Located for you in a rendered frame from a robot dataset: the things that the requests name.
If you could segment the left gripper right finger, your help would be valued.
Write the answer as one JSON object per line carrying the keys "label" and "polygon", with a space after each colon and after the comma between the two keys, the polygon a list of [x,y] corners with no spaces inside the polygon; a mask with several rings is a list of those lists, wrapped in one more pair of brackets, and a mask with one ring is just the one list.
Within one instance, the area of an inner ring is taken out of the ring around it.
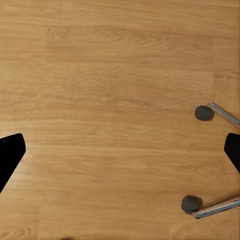
{"label": "left gripper right finger", "polygon": [[230,158],[238,172],[240,173],[240,135],[235,133],[228,133],[224,151]]}

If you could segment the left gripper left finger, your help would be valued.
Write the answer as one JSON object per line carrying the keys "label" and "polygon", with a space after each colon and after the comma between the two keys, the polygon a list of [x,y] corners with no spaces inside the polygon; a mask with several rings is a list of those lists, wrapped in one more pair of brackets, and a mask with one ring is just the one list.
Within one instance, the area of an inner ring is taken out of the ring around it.
{"label": "left gripper left finger", "polygon": [[0,193],[26,153],[22,133],[0,138]]}

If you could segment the swivel chair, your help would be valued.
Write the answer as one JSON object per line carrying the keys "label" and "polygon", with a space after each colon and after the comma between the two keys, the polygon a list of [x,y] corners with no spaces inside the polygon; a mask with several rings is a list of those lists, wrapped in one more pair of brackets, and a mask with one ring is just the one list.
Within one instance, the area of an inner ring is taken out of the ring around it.
{"label": "swivel chair", "polygon": [[[198,106],[195,110],[195,117],[201,121],[208,121],[212,117],[212,110],[240,130],[240,121],[213,102],[207,105]],[[187,214],[192,215],[198,220],[224,211],[231,210],[236,207],[240,207],[240,197],[225,201],[223,203],[202,210],[199,210],[199,200],[191,196],[185,196],[181,203],[181,208]]]}

